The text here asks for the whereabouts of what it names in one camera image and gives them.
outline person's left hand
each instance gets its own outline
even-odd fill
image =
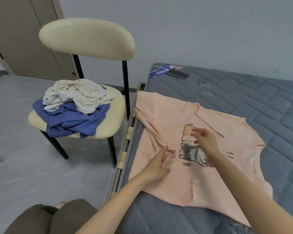
[[[158,154],[152,158],[145,168],[138,174],[141,178],[145,179],[148,183],[153,181],[159,181],[163,179],[170,171],[171,168],[164,167],[163,162],[168,157],[168,154],[165,154],[167,146],[162,148]]]

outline pants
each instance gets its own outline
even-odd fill
[[[5,234],[74,234],[97,211],[84,199],[70,201],[60,209],[37,204],[18,216]]]

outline floor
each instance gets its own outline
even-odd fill
[[[113,171],[107,141],[59,138],[70,156],[64,160],[27,122],[32,103],[53,84],[46,79],[0,77],[0,234],[34,204],[55,206],[83,198],[102,207]],[[114,136],[117,149],[126,127],[124,120]]]

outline mattress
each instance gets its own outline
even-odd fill
[[[190,77],[183,80],[161,75],[148,80],[145,91],[246,118],[267,145],[261,153],[261,168],[273,187],[273,198],[293,216],[293,81],[195,67],[180,71]],[[119,188],[128,182],[143,129],[136,121]],[[134,200],[119,229],[141,234],[253,233],[213,210],[171,205],[144,192]]]

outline black metal chair frame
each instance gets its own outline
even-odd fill
[[[84,74],[82,72],[82,67],[80,65],[79,57],[78,55],[73,55],[74,62],[76,65],[76,69],[79,75],[79,78],[85,78]],[[129,102],[129,85],[128,85],[128,69],[127,69],[127,61],[122,61],[122,68],[123,68],[123,78],[124,78],[124,90],[121,92],[123,95],[125,95],[125,102],[126,102],[126,113],[127,113],[127,120],[129,120],[130,116],[130,102]],[[53,145],[53,147],[59,152],[59,154],[62,155],[64,159],[69,159],[66,151],[62,148],[62,146],[59,144],[59,142],[55,139],[50,137],[46,132],[41,131],[41,133],[48,139],[48,141]],[[116,157],[116,150],[115,150],[115,144],[113,136],[107,138],[107,143],[109,146],[110,154],[113,158],[114,162],[114,168],[117,164],[117,157]]]

